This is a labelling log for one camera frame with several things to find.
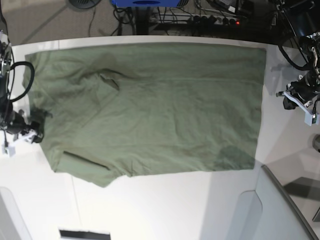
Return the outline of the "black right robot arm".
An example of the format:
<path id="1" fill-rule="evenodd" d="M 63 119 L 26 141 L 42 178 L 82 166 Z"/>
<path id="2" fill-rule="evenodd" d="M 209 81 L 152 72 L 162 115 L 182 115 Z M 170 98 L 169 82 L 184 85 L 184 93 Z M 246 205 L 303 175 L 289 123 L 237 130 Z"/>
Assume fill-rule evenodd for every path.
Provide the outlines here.
<path id="1" fill-rule="evenodd" d="M 29 69 L 29 82 L 22 94 L 11 98 L 14 82 L 10 81 L 10 72 L 16 67 L 24 66 Z M 7 34 L 0 31 L 0 130 L 4 137 L 7 134 L 14 136 L 14 140 L 23 140 L 31 144 L 39 144 L 45 137 L 45 121 L 51 117 L 47 110 L 36 106 L 36 98 L 40 91 L 32 89 L 35 79 L 35 68 L 28 61 L 14 61 L 12 44 Z M 14 110 L 13 103 L 28 96 L 31 107 L 30 116 L 25 120 L 24 111 Z"/>

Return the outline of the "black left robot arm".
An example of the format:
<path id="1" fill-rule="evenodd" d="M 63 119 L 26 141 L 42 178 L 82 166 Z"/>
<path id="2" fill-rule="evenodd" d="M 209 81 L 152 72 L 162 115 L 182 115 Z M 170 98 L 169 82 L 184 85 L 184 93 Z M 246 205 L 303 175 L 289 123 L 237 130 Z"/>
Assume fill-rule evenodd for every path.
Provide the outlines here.
<path id="1" fill-rule="evenodd" d="M 299 80 L 286 86 L 285 91 L 277 93 L 284 97 L 283 107 L 294 110 L 298 104 L 285 96 L 289 93 L 303 105 L 320 96 L 320 2 L 318 0 L 275 0 L 276 10 L 284 26 L 290 28 L 289 34 L 279 42 L 278 49 L 295 69 L 306 72 Z M 296 64 L 283 48 L 287 40 L 298 40 L 297 48 L 306 61 L 305 65 Z"/>

